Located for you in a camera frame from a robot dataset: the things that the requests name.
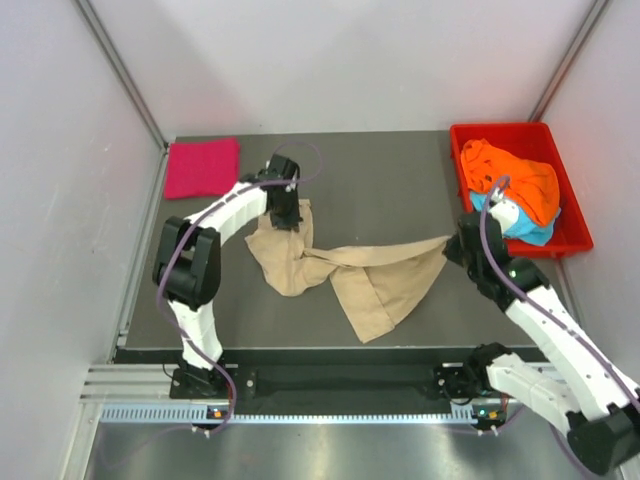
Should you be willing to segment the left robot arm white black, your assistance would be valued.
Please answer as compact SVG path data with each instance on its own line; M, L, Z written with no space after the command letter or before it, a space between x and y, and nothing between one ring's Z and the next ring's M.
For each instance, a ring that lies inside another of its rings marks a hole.
M277 229L296 230L301 222L300 174L298 163L274 154L263 169L241 177L209 207L165 221L152 279L158 287L159 310L168 315L182 340L172 397L220 398L229 387L225 370L217 364L223 348L213 312L221 284L222 246L264 214Z

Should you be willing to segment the beige t shirt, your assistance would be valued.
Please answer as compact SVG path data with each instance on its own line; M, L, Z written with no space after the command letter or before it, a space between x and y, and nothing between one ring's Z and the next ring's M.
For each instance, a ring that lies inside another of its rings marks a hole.
M265 214L245 238L264 279L276 292L295 297L329 281L363 344L395 329L423 300L440 275L449 238L385 246L313 246L311 202L299 202L296 230L279 230Z

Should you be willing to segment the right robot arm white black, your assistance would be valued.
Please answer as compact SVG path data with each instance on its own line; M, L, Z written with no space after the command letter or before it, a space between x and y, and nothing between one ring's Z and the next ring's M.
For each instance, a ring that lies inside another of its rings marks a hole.
M638 456L638 383L586 335L536 264L510 255L498 221L481 212L461 215L443 254L528 335L560 376L549 378L494 342L476 347L463 362L464 396L499 392L516 399L561 433L595 475Z

